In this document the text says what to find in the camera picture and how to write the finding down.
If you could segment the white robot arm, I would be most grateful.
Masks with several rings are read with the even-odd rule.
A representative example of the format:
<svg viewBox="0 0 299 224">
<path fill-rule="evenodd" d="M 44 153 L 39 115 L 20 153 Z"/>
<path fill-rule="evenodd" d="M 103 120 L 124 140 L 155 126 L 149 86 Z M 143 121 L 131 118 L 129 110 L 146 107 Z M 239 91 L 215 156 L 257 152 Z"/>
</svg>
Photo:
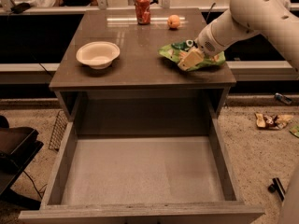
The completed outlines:
<svg viewBox="0 0 299 224">
<path fill-rule="evenodd" d="M 230 0 L 228 10 L 195 39 L 197 52 L 213 57 L 239 40 L 261 34 L 298 70 L 299 19 L 289 5 L 288 0 Z"/>
</svg>

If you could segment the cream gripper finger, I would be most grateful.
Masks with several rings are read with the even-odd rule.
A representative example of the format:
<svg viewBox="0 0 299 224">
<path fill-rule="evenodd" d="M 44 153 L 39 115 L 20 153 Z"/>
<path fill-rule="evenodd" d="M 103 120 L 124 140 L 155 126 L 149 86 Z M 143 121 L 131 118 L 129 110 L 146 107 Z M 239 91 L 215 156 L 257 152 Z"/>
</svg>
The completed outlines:
<svg viewBox="0 0 299 224">
<path fill-rule="evenodd" d="M 198 48 L 191 48 L 188 51 L 181 51 L 179 53 L 178 67 L 187 71 L 190 68 L 195 67 L 197 64 L 204 60 L 204 53 Z"/>
</svg>

